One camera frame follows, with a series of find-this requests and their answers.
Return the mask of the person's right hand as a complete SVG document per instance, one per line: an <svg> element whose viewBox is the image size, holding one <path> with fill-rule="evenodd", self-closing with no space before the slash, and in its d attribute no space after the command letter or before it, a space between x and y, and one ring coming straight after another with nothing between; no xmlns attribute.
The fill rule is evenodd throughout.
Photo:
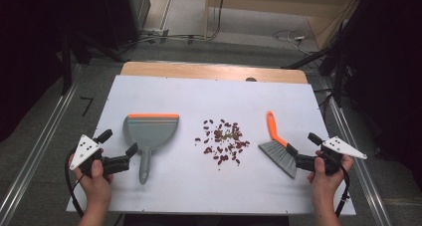
<svg viewBox="0 0 422 226"><path fill-rule="evenodd" d="M321 156L322 151L317 150L315 171L308 175L308 181L312 188L312 201L328 202L331 204L336 190L345 179L345 175L353 166L353 159L348 155L344 155L341 163L342 169L332 175L326 175L325 164Z"/></svg>

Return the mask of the metal floor rail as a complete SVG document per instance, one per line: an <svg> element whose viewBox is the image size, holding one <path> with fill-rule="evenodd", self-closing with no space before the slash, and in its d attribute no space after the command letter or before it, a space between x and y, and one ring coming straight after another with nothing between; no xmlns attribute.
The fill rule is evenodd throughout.
<svg viewBox="0 0 422 226"><path fill-rule="evenodd" d="M325 104L322 105L321 112L323 113L323 119L329 135L338 135L344 141L361 150L360 145L355 140L350 124L344 115L343 108L339 108L334 98L329 96L328 89L332 88L330 79L327 77L320 77L319 82L324 88ZM359 188L362 190L361 196L365 199L368 211L371 213L375 226L393 226L367 166L368 160L369 158L357 158L354 163L354 172L358 180Z"/></svg>
<svg viewBox="0 0 422 226"><path fill-rule="evenodd" d="M24 196L49 144L54 136L74 94L79 85L85 67L76 64L71 73L73 82L65 94L62 94L51 113L47 123L40 133L29 156L22 166L19 174L8 189L5 199L0 206L0 226L8 226L22 197Z"/></svg>

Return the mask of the black cabinet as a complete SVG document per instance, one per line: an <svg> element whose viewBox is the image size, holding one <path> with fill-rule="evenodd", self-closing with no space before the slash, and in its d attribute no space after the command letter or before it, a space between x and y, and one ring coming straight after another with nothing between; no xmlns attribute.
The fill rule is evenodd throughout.
<svg viewBox="0 0 422 226"><path fill-rule="evenodd" d="M106 0L113 35L112 46L137 41L151 7L150 0Z"/></svg>

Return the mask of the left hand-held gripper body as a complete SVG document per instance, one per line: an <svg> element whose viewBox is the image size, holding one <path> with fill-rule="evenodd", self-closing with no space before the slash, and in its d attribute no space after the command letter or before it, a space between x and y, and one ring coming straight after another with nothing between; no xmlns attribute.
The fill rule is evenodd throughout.
<svg viewBox="0 0 422 226"><path fill-rule="evenodd" d="M99 159L102 162L104 177L129 170L130 158L126 155L117 157L103 156L101 144L96 143L96 137L89 138L83 134L76 147L70 170L74 170L78 167L84 175L91 177L92 163L95 159Z"/></svg>

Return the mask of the wooden table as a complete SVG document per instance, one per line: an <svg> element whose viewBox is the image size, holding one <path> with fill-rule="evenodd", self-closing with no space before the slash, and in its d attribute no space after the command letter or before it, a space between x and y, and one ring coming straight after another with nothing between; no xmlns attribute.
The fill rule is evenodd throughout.
<svg viewBox="0 0 422 226"><path fill-rule="evenodd" d="M223 64L193 64L167 62L127 62L121 72L124 76L246 81L306 84L306 74L300 70L267 69Z"/></svg>

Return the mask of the grey brush with orange handle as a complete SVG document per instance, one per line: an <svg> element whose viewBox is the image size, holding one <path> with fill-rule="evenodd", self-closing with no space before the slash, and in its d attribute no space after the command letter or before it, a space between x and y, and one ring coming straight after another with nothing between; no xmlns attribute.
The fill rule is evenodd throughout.
<svg viewBox="0 0 422 226"><path fill-rule="evenodd" d="M297 174L295 159L288 154L287 142L278 136L276 119L272 112L267 112L267 126L271 141L261 143L259 148L290 178Z"/></svg>

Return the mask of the dark curtain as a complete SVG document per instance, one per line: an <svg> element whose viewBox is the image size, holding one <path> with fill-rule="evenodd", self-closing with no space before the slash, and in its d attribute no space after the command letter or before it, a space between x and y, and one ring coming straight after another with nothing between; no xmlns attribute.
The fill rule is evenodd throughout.
<svg viewBox="0 0 422 226"><path fill-rule="evenodd" d="M0 142L63 76L60 30L89 0L0 0Z"/></svg>
<svg viewBox="0 0 422 226"><path fill-rule="evenodd" d="M346 28L344 89L422 190L422 0L360 0Z"/></svg>

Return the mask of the white table board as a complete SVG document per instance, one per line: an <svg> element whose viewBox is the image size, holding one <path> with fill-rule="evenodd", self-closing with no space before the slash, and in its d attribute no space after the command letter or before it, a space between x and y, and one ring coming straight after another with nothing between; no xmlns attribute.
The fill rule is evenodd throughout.
<svg viewBox="0 0 422 226"><path fill-rule="evenodd" d="M139 183L139 162L115 175L110 210L140 213L294 215L312 212L307 173L288 177L262 150L270 141L266 115L275 116L278 134L300 153L317 150L308 135L326 138L316 97L309 84L255 83L118 76L114 79L98 132L112 130L103 145L109 157L129 147L122 127L130 113L176 113L174 136L155 150L149 177ZM251 142L233 161L217 165L195 146L208 118L237 122Z"/></svg>

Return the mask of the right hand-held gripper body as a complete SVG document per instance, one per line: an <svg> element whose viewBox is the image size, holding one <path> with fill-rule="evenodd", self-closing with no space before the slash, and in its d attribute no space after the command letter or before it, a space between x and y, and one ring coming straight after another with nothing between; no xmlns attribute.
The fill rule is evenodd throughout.
<svg viewBox="0 0 422 226"><path fill-rule="evenodd" d="M322 151L321 158L325 164L325 174L332 175L339 171L342 157L344 155L366 159L367 155L357 150L338 136L323 141L322 145L318 145ZM309 155L298 154L296 157L296 167L315 171L315 157Z"/></svg>

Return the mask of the black stand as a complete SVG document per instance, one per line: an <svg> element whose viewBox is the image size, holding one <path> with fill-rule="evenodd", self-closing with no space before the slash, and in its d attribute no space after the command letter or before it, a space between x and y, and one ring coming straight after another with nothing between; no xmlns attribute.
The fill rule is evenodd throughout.
<svg viewBox="0 0 422 226"><path fill-rule="evenodd" d="M92 46L116 62L126 62L126 59L124 59L122 56L118 55L98 41L95 41L93 38L81 32L63 27L60 30L60 34L64 80L62 95L65 95L69 91L73 83L71 54L74 54L80 64L88 64L92 59L92 55L88 51L88 46Z"/></svg>
<svg viewBox="0 0 422 226"><path fill-rule="evenodd" d="M341 108L341 94L342 94L342 77L346 66L346 54L343 50L344 37L348 30L347 26L343 23L340 24L337 33L334 35L334 40L328 43L328 46L314 52L307 54L302 60L293 64L285 66L286 70L297 70L312 61L322 59L322 63L317 68L321 76L327 77L334 74L332 89L328 95L328 99L333 99L336 105Z"/></svg>

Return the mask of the light wooden furniture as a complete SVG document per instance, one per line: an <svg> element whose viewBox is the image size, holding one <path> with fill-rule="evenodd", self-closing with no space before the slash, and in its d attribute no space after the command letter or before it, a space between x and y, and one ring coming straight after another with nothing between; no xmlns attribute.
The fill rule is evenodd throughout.
<svg viewBox="0 0 422 226"><path fill-rule="evenodd" d="M229 9L306 16L320 49L328 46L358 3L359 0L223 0L223 6ZM208 33L209 8L218 6L219 0L205 0L203 35Z"/></svg>

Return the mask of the grey power strip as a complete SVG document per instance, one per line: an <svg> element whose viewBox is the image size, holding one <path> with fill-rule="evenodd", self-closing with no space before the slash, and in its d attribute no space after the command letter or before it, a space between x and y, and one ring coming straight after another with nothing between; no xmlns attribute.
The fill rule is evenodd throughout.
<svg viewBox="0 0 422 226"><path fill-rule="evenodd" d="M165 43L168 38L168 30L142 30L140 33L140 42L149 44Z"/></svg>

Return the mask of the grey dustpan with orange edge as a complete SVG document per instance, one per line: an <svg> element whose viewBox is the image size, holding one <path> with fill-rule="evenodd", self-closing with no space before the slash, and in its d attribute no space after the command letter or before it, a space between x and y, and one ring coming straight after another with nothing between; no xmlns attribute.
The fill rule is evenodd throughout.
<svg viewBox="0 0 422 226"><path fill-rule="evenodd" d="M131 113L123 121L123 136L129 145L136 144L141 156L139 183L149 176L152 152L166 144L175 134L179 123L176 113Z"/></svg>

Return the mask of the person's left hand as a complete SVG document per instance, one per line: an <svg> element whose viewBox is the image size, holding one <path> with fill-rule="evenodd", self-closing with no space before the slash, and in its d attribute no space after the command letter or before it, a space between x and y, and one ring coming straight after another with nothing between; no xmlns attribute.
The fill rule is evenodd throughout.
<svg viewBox="0 0 422 226"><path fill-rule="evenodd" d="M82 188L87 196L87 204L89 206L99 205L108 208L111 202L110 184L113 176L109 175L104 178L104 167L99 159L95 159L92 163L91 177L83 176L81 170L77 167L73 170L74 175L80 180Z"/></svg>

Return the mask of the pile of red beans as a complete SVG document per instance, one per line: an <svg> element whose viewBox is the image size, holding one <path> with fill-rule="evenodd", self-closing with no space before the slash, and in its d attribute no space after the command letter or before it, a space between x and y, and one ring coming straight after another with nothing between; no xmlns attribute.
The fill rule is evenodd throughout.
<svg viewBox="0 0 422 226"><path fill-rule="evenodd" d="M205 155L211 156L217 165L228 161L241 164L240 155L251 142L244 137L237 122L208 118L203 121L201 129L203 134L195 136L194 142L195 146L203 146Z"/></svg>

